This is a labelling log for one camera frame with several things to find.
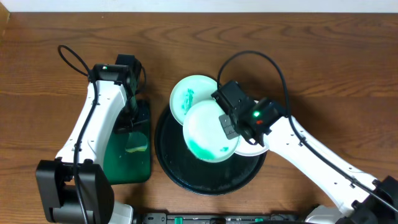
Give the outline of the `green sponge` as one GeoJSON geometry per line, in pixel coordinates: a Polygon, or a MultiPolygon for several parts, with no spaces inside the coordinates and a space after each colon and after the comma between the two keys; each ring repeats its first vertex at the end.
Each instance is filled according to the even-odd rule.
{"type": "Polygon", "coordinates": [[[148,138],[140,132],[131,132],[127,139],[125,151],[128,153],[144,152],[148,148],[148,138]]]}

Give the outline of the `black round tray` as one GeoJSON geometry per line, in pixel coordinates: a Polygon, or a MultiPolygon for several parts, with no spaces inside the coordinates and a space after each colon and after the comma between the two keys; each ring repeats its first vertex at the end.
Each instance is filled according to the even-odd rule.
{"type": "Polygon", "coordinates": [[[254,157],[233,154],[219,163],[197,159],[183,139],[182,126],[166,106],[154,137],[155,153],[167,176],[181,188],[200,195],[225,195],[250,183],[260,171],[266,153],[254,157]]]}

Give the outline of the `mint plate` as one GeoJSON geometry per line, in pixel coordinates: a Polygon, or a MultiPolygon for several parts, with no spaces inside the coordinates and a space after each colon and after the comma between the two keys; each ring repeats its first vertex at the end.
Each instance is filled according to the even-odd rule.
{"type": "Polygon", "coordinates": [[[218,163],[235,152],[239,138],[228,139],[220,122],[224,111],[214,100],[193,105],[183,122],[183,138],[189,151],[199,160],[218,163]]]}
{"type": "Polygon", "coordinates": [[[203,101],[212,100],[217,82],[204,75],[190,75],[181,79],[170,94],[169,106],[175,120],[183,125],[190,108],[203,101]]]}

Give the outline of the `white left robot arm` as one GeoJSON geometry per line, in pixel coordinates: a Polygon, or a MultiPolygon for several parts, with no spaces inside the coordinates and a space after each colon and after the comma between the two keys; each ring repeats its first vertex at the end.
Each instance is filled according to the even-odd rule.
{"type": "Polygon", "coordinates": [[[138,100],[145,75],[133,55],[88,69],[88,93],[75,127],[35,177],[51,223],[132,223],[134,210],[117,202],[114,184],[150,177],[150,108],[138,100]]]}

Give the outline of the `white plate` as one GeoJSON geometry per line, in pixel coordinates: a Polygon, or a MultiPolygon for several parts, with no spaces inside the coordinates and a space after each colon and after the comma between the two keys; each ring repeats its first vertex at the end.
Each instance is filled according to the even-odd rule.
{"type": "Polygon", "coordinates": [[[269,142],[266,137],[264,137],[264,146],[261,146],[260,144],[250,145],[244,140],[242,136],[240,136],[238,145],[234,153],[240,156],[251,157],[263,154],[268,150],[269,150],[269,142]]]}

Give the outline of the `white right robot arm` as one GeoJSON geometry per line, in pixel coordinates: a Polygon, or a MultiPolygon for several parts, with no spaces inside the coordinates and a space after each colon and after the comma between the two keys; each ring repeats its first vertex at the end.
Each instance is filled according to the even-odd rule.
{"type": "Polygon", "coordinates": [[[251,145],[260,144],[293,164],[335,204],[319,206],[307,223],[397,223],[397,180],[378,180],[337,156],[277,102],[255,101],[235,81],[212,97],[228,115],[229,128],[251,145]]]}

